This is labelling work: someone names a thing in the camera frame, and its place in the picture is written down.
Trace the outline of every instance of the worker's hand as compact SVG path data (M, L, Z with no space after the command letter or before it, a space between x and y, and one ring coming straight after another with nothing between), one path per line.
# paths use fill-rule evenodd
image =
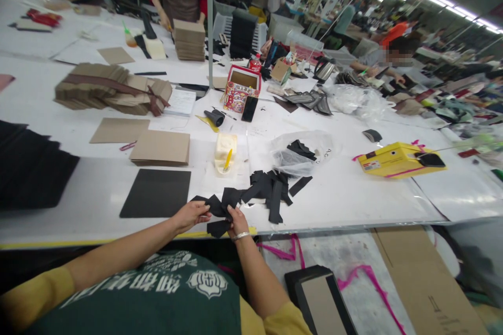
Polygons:
M405 79L399 74L395 75L395 81L399 84L405 84Z
M228 231L229 237L233 238L240 233L247 232L248 222L243 212L241 212L239 208L233 208L231 206L227 206L227 210L232 216L231 228Z
M167 31L172 31L173 29L171 28L171 22L169 21L169 17L166 12L164 12L164 10L159 13L159 17L161 18L161 26L163 26Z
M185 204L173 217L171 221L174 222L178 234L185 233L194 225L202 222L208 222L211 218L211 213L208 212L209 205L205 205L203 201L188 202Z
M375 77L376 74L379 73L379 68L377 67L370 67L367 69L367 72L365 73L368 77Z

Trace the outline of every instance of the stack of black fabric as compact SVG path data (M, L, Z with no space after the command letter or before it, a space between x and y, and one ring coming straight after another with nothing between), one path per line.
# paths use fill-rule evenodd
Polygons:
M252 53L253 36L258 17L245 10L236 9L232 12L231 58L249 59Z
M60 144L0 120L0 209L56 207L79 157Z

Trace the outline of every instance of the black square sheet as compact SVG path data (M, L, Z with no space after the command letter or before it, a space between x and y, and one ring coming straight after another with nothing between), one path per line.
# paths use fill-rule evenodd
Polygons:
M172 217L187 203L190 172L140 169L122 207L122 218Z

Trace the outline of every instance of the yellow brush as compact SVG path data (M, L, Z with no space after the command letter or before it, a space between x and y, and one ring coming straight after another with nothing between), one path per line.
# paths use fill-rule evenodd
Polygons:
M229 150L229 154L227 155L227 161L225 161L224 172L229 170L229 164L231 163L231 157L232 157L232 149Z

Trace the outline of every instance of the green fabric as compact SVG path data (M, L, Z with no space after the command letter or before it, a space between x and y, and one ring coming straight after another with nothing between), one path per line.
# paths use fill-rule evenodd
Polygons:
M74 294L26 333L240 332L239 290L234 282L205 258L171 251Z

